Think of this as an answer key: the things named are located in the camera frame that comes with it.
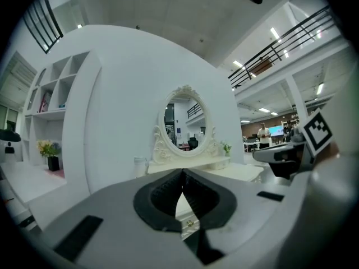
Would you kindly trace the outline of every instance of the small potted plant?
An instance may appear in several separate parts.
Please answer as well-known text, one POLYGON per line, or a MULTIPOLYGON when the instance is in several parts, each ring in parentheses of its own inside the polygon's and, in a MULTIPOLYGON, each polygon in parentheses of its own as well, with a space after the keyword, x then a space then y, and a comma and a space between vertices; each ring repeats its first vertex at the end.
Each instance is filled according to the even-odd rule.
POLYGON ((60 170, 58 157, 56 155, 60 154, 61 147, 57 142, 38 141, 38 149, 40 151, 41 156, 47 157, 49 170, 51 171, 60 170))
POLYGON ((221 145, 223 146, 223 149, 225 151, 225 156, 230 156, 232 146, 223 141, 221 142, 221 145))

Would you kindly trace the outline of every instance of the white vanity table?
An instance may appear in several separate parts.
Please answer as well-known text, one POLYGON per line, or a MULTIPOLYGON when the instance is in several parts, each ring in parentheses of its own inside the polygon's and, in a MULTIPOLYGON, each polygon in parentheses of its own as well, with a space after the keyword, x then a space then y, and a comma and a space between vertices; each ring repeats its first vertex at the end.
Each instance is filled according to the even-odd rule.
MULTIPOLYGON (((153 159, 149 163, 148 174, 175 168, 196 168, 209 174, 250 182, 263 171, 263 168, 259 166, 231 163, 230 157, 223 156, 221 146, 214 137, 215 127, 212 124, 209 109, 201 96, 189 85, 172 91, 163 101, 158 114, 158 125, 154 128, 154 136, 153 159), (199 104, 204 113, 206 126, 204 140, 191 151, 182 151, 173 144, 164 123, 165 110, 169 108, 173 100, 178 97, 183 99, 185 96, 199 104)), ((185 220, 188 216, 192 216, 192 219, 196 219, 191 212, 191 207, 182 194, 177 203, 176 218, 185 220)))

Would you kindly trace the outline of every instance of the monitor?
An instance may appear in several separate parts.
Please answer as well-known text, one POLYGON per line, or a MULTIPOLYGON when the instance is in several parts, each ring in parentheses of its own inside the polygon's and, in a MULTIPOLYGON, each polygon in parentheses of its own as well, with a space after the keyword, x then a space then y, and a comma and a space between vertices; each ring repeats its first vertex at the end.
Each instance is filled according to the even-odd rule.
POLYGON ((272 137, 275 137, 275 136, 282 136, 284 133, 283 133, 283 126, 276 126, 276 127, 271 127, 271 128, 268 128, 269 131, 270 131, 270 134, 272 137))

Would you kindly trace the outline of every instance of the railing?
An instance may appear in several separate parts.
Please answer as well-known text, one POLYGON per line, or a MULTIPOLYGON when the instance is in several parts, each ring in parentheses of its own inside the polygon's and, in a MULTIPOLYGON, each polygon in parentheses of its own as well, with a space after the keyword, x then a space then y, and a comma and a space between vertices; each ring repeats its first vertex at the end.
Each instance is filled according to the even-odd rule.
POLYGON ((63 37, 49 0, 35 0, 22 18, 31 35, 45 53, 48 53, 51 47, 63 37))
POLYGON ((190 118, 191 116, 197 114, 201 110, 202 110, 201 106, 199 104, 195 104, 192 108, 190 108, 187 111, 188 118, 190 118))
POLYGON ((256 75, 272 67, 275 61, 282 61, 284 56, 287 57, 291 51, 300 45, 303 45, 309 40, 315 41, 318 39, 318 35, 321 35, 324 31, 334 26, 334 22, 332 21, 329 6, 315 12, 265 47, 241 68, 233 72, 228 77, 231 85, 234 89, 240 87, 247 79, 251 80, 256 75))

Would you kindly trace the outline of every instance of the white pillar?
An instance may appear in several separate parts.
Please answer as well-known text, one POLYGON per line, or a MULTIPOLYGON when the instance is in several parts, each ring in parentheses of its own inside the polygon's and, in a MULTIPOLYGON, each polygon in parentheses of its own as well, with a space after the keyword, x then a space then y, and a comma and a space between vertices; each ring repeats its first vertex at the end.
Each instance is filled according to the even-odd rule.
POLYGON ((286 77, 286 81, 288 83, 289 89, 291 90, 294 102, 296 103, 299 120, 303 122, 308 118, 308 112, 301 93, 299 92, 298 86, 292 75, 286 77))

